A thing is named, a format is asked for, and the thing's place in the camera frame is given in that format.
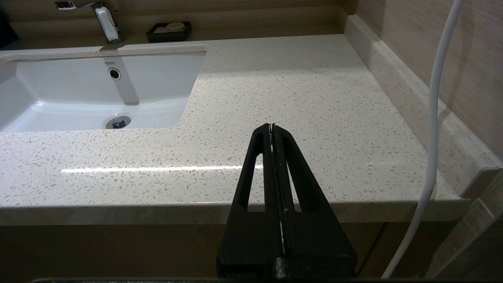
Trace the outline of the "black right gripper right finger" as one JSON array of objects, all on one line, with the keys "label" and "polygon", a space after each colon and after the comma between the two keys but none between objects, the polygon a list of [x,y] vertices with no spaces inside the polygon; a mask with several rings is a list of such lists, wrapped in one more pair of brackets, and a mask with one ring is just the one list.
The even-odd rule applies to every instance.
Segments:
[{"label": "black right gripper right finger", "polygon": [[354,277],[356,254],[293,136],[272,125],[283,254],[275,277]]}]

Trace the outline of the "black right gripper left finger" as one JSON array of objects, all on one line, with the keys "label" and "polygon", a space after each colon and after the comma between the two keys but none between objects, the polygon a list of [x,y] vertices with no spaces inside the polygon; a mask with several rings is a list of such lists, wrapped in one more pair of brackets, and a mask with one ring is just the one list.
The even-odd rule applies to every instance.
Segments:
[{"label": "black right gripper left finger", "polygon": [[[217,254],[219,277],[271,277],[283,255],[271,124],[253,131]],[[263,156],[264,211],[248,210],[257,156]]]}]

